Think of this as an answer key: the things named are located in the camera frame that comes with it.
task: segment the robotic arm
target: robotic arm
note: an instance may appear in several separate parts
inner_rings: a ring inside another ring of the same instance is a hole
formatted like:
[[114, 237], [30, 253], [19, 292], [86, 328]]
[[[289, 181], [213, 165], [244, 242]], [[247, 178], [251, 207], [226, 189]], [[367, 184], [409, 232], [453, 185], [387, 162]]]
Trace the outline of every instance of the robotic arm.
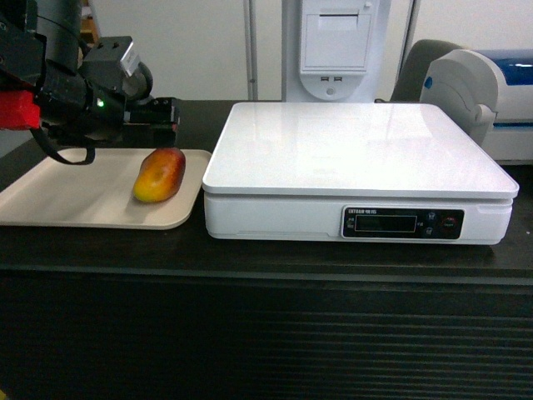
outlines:
[[[150, 96], [131, 37], [80, 42], [81, 14], [79, 0], [0, 0], [0, 129], [29, 129], [62, 163], [91, 163], [109, 143], [173, 146], [177, 100]], [[86, 148], [86, 160], [65, 160], [50, 139]]]

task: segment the digital scale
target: digital scale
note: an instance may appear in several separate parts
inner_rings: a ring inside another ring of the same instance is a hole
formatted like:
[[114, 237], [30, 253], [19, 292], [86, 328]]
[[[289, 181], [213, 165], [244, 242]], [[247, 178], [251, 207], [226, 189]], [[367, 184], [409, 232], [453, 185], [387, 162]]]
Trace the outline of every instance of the digital scale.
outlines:
[[496, 244], [519, 187], [438, 107], [245, 102], [203, 178], [215, 238]]

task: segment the white wall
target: white wall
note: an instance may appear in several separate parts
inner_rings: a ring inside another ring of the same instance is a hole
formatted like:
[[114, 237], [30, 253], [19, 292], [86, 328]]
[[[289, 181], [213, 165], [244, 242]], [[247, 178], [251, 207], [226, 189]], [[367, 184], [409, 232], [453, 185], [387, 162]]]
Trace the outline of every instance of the white wall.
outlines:
[[[396, 80], [411, 0], [393, 0], [378, 97]], [[155, 96], [247, 99], [243, 0], [92, 0], [102, 36], [133, 36]], [[281, 99], [281, 0], [256, 0], [258, 93]]]
[[531, 0], [421, 0], [413, 42], [435, 38], [480, 50], [533, 48], [532, 18]]
[[31, 137], [32, 134], [28, 131], [0, 131], [0, 157], [5, 156]]
[[242, 0], [92, 0], [102, 36], [132, 36], [153, 95], [246, 99]]

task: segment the red part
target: red part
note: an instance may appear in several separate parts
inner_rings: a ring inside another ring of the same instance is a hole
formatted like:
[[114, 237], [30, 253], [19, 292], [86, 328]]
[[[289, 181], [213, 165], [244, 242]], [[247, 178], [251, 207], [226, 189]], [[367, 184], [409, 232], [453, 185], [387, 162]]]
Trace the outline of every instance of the red part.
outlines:
[[39, 128], [41, 108], [28, 90], [0, 92], [0, 129], [25, 131]]

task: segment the black table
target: black table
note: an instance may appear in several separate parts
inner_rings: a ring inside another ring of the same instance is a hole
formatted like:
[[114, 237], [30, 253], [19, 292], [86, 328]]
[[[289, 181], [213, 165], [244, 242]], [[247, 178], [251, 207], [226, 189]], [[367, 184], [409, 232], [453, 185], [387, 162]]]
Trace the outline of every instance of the black table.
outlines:
[[[182, 102], [212, 151], [234, 102]], [[0, 189], [44, 156], [0, 159]], [[33, 398], [531, 398], [533, 167], [495, 246], [0, 227], [0, 389]]]

